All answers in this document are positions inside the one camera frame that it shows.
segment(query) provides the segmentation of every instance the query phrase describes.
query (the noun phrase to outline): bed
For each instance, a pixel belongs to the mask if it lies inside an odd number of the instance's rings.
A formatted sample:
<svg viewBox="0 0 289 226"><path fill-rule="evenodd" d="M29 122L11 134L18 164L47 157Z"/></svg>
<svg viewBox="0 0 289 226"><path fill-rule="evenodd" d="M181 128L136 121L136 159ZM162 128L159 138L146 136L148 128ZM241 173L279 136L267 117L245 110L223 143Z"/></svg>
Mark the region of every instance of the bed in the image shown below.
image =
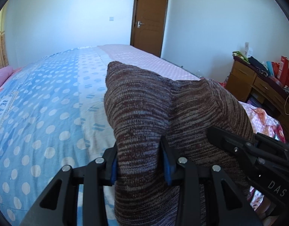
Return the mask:
<svg viewBox="0 0 289 226"><path fill-rule="evenodd" d="M173 80L199 80L128 45L56 53L13 74L0 88L0 210L12 225L20 224L63 165L84 166L114 145L103 97L107 65L115 60ZM243 106L255 132L279 139L279 123L262 110ZM108 223L117 225L114 189L106 187L104 192ZM79 225L82 198L80 187Z"/></svg>

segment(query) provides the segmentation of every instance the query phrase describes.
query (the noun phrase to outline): desk drawer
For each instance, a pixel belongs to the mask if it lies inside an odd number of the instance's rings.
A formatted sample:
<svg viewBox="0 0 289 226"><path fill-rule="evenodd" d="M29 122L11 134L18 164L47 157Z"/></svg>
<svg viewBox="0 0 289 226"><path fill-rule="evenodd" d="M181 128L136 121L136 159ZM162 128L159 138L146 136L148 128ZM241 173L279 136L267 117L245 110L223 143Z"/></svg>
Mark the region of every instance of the desk drawer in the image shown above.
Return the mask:
<svg viewBox="0 0 289 226"><path fill-rule="evenodd" d="M252 84L254 81L255 72L240 62L234 62L231 73L247 84Z"/></svg>
<svg viewBox="0 0 289 226"><path fill-rule="evenodd" d="M280 115L277 120L279 121L279 123L281 124L283 131L284 131L284 135L286 137L286 139L289 139L289 119L287 119L284 115Z"/></svg>
<svg viewBox="0 0 289 226"><path fill-rule="evenodd" d="M273 88L269 88L269 97L276 103L276 107L282 112L282 114L289 120L289 102L286 100Z"/></svg>
<svg viewBox="0 0 289 226"><path fill-rule="evenodd" d="M251 91L251 86L240 81L235 75L230 74L225 87L238 101L246 102Z"/></svg>
<svg viewBox="0 0 289 226"><path fill-rule="evenodd" d="M255 87L257 87L260 91L262 91L264 94L267 94L270 92L270 86L268 83L264 82L259 77L255 78L255 81L253 83Z"/></svg>

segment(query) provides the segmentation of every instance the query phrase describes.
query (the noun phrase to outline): white wall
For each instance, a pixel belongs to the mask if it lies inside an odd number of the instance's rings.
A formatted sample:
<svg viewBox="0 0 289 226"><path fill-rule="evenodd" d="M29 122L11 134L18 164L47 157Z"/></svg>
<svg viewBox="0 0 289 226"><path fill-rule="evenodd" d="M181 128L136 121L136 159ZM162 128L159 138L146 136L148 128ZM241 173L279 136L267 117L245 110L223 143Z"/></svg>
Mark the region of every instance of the white wall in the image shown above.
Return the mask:
<svg viewBox="0 0 289 226"><path fill-rule="evenodd" d="M245 42L259 61L289 58L289 22L275 0L172 0L162 57L223 81Z"/></svg>
<svg viewBox="0 0 289 226"><path fill-rule="evenodd" d="M5 23L10 65L22 67L75 47L130 44L133 2L10 0Z"/></svg>

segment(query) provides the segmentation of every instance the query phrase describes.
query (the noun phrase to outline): wooden door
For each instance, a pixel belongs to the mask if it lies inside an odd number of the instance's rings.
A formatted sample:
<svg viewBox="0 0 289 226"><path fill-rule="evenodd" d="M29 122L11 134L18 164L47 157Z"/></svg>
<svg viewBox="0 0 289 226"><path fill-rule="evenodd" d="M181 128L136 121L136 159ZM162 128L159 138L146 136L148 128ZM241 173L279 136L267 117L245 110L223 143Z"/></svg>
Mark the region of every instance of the wooden door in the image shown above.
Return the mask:
<svg viewBox="0 0 289 226"><path fill-rule="evenodd" d="M168 0L135 0L131 45L161 55Z"/></svg>

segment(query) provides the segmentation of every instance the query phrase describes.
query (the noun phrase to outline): green item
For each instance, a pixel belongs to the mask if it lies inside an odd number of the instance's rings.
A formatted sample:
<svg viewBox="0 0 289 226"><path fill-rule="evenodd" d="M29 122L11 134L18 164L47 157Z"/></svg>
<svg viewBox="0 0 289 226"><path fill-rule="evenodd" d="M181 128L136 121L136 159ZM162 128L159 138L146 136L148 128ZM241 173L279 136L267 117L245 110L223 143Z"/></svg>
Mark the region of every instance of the green item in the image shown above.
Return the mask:
<svg viewBox="0 0 289 226"><path fill-rule="evenodd" d="M241 58L242 60L246 61L247 63L249 63L249 60L247 57L245 57L240 51L234 51L232 52L233 56L237 56L239 58Z"/></svg>

